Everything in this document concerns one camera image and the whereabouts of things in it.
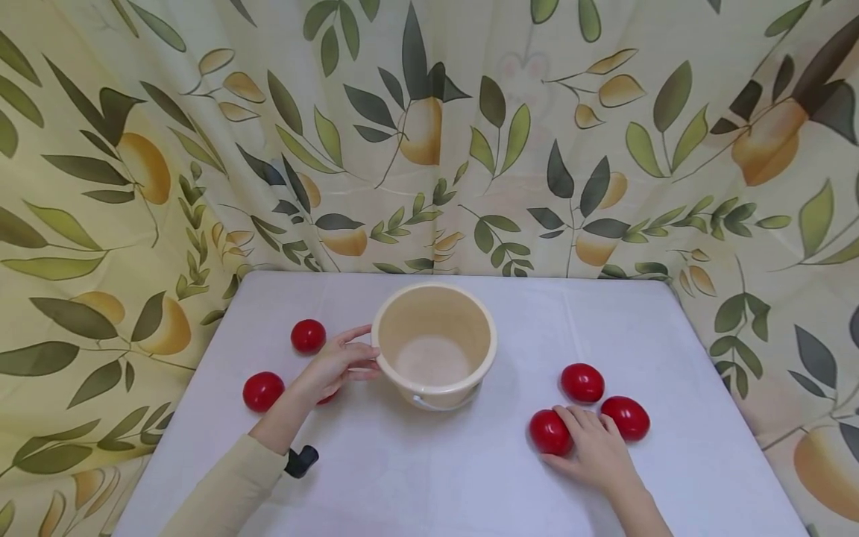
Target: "sleeve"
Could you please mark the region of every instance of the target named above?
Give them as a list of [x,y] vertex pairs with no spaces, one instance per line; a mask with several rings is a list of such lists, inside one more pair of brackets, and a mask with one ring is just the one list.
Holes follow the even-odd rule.
[[235,537],[271,495],[287,457],[243,435],[197,483],[161,537]]

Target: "cream plastic bucket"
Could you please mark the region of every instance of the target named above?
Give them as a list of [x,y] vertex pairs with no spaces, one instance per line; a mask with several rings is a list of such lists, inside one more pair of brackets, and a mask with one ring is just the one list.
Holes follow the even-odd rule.
[[486,306],[448,284],[416,284],[379,309],[371,338],[377,362],[414,406],[449,411],[472,400],[495,361],[497,334]]

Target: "table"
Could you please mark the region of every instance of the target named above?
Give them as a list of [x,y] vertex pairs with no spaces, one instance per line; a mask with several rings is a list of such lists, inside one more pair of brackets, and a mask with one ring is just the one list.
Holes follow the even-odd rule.
[[253,272],[221,321],[116,537],[158,535],[257,417],[241,400],[261,370],[289,381],[289,331],[371,322],[395,290],[443,278],[492,312],[498,354],[480,395],[425,412],[386,380],[354,384],[296,439],[320,461],[285,476],[242,535],[488,537],[622,535],[606,500],[559,478],[526,440],[534,412],[563,403],[557,379],[591,363],[606,396],[628,395],[652,428],[632,458],[677,537],[807,537],[671,290],[656,282]]

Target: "patterned curtain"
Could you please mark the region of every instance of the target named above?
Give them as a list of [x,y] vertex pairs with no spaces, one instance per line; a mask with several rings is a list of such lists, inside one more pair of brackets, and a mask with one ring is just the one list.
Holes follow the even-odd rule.
[[665,282],[809,533],[859,531],[859,5],[0,21],[0,537],[113,532],[260,268]]

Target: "hand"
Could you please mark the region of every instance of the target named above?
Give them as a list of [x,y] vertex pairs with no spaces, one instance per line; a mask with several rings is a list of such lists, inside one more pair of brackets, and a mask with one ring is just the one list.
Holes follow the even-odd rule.
[[346,381],[369,381],[379,376],[379,349],[352,341],[370,332],[370,325],[352,328],[331,338],[295,379],[316,401],[334,394]]
[[541,455],[543,462],[572,479],[591,485],[611,497],[631,487],[643,487],[632,464],[626,442],[614,420],[597,417],[578,406],[552,408],[567,425],[576,445],[573,461]]

